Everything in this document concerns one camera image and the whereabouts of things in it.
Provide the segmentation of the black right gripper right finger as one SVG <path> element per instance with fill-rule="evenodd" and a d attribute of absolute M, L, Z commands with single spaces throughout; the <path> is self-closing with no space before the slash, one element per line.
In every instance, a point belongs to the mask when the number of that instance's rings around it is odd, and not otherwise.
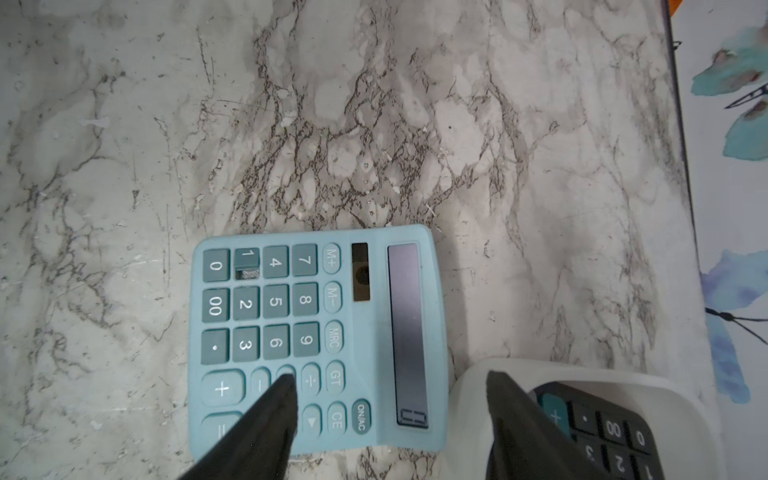
<path fill-rule="evenodd" d="M 607 479 L 506 373 L 486 377 L 493 443 L 488 479 Z"/>

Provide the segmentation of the light blue calculator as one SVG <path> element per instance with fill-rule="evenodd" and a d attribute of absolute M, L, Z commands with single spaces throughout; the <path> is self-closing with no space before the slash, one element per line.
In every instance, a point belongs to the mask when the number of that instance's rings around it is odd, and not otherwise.
<path fill-rule="evenodd" d="M 297 384 L 295 455 L 443 448 L 449 359 L 427 227 L 212 237 L 191 268 L 194 458 L 283 375 Z"/>

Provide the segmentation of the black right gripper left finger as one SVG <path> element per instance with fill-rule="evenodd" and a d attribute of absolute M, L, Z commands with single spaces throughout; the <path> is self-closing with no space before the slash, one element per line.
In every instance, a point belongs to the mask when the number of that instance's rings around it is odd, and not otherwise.
<path fill-rule="evenodd" d="M 184 479 L 283 479 L 298 425 L 295 378 L 273 383 Z"/>

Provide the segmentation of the black calculator dark keys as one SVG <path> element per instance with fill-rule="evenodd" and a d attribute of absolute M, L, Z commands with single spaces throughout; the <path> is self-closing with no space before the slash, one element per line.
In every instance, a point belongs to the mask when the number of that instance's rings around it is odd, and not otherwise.
<path fill-rule="evenodd" d="M 663 479 L 653 433 L 638 413 L 564 383 L 532 391 L 545 415 L 614 479 Z"/>

